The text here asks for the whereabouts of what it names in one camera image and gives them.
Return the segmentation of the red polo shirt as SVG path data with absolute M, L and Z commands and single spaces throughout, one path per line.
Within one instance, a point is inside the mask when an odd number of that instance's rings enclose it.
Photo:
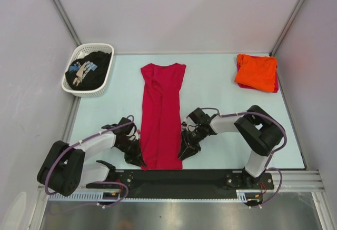
M 140 146 L 143 170 L 182 169 L 180 90 L 186 65 L 148 64 L 141 68 L 145 82 Z

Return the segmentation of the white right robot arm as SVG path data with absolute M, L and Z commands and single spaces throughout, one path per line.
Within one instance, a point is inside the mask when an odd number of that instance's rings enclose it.
M 283 126 L 257 105 L 247 111 L 210 116 L 206 108 L 196 108 L 181 123 L 181 148 L 178 159 L 185 160 L 201 151 L 200 142 L 211 135 L 240 133 L 251 149 L 250 157 L 241 172 L 226 174 L 226 189 L 256 188 L 274 153 L 283 149 L 288 138 Z

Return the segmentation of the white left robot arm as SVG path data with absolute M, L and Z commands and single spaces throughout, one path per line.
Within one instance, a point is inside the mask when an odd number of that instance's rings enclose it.
M 120 187 L 116 167 L 104 160 L 87 164 L 90 158 L 105 150 L 117 148 L 124 154 L 126 163 L 144 167 L 140 147 L 140 132 L 134 116 L 122 117 L 117 124 L 107 124 L 82 140 L 70 145 L 56 141 L 37 174 L 37 181 L 44 185 L 47 195 L 70 196 L 78 187 Z

